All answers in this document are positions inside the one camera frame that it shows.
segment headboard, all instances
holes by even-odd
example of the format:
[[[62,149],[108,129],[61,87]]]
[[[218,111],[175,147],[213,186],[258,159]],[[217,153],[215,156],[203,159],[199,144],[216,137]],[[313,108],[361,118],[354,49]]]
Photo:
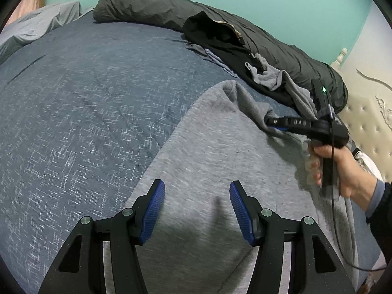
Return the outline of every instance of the headboard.
[[[385,182],[392,181],[392,104],[372,89],[372,82],[344,78],[340,70],[347,50],[343,49],[331,64],[344,80],[348,102],[339,117],[347,126],[355,144],[377,165]]]

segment pink curtain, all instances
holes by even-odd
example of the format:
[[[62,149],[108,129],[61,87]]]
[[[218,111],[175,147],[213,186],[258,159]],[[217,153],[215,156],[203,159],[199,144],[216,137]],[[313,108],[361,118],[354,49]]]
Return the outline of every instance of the pink curtain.
[[[45,5],[45,0],[22,0],[16,9],[13,11],[11,17],[7,21],[7,25],[9,23],[15,21],[16,19],[20,18],[21,16],[25,15],[26,13],[29,13],[31,11],[34,11],[38,8],[41,8]]]

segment silver screw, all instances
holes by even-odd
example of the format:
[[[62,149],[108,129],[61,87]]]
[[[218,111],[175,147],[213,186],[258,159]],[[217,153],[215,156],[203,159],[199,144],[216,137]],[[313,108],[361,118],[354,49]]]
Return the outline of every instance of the silver screw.
[[[91,221],[90,217],[83,217],[82,219],[80,219],[81,224],[88,224],[90,223],[90,221]]]
[[[133,210],[131,208],[126,208],[122,211],[124,217],[129,217],[133,215]]]
[[[263,209],[263,210],[261,210],[261,214],[265,217],[271,217],[272,211],[270,209]]]
[[[314,220],[311,217],[305,217],[303,219],[303,222],[305,222],[307,225],[312,225],[314,223]]]

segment black cable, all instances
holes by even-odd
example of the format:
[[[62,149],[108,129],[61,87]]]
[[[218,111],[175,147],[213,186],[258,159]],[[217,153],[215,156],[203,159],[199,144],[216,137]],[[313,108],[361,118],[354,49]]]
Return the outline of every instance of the black cable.
[[[331,111],[331,146],[332,146],[332,152],[331,152],[331,159],[332,159],[332,169],[331,169],[331,176],[332,178],[334,178],[334,148],[335,148],[335,144],[334,144],[334,120],[335,120],[335,116],[334,113],[332,111],[332,105],[329,101],[329,97],[328,98],[328,102],[330,105],[330,111]],[[332,192],[332,221],[333,221],[333,225],[334,225],[334,231],[335,231],[335,236],[336,236],[336,243],[338,245],[340,254],[342,255],[342,258],[344,260],[344,262],[346,262],[346,264],[356,270],[359,271],[363,271],[363,272],[378,272],[378,271],[383,271],[385,270],[385,268],[380,268],[380,269],[364,269],[358,266],[355,266],[354,264],[351,264],[350,262],[348,262],[348,260],[344,257],[343,251],[342,251],[342,247],[340,246],[340,242],[339,242],[339,238],[338,238],[338,229],[336,228],[336,218],[335,218],[335,200],[334,200],[334,193]]]

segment human hand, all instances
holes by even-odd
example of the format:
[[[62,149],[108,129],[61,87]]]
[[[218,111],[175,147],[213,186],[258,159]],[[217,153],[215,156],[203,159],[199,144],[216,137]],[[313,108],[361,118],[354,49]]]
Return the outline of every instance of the human hand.
[[[332,147],[310,145],[308,152],[310,157],[305,163],[306,170],[314,183],[320,185],[322,177],[320,157],[331,158]],[[376,188],[377,179],[358,165],[347,147],[334,148],[334,161],[340,177],[340,195],[353,199],[366,211]]]

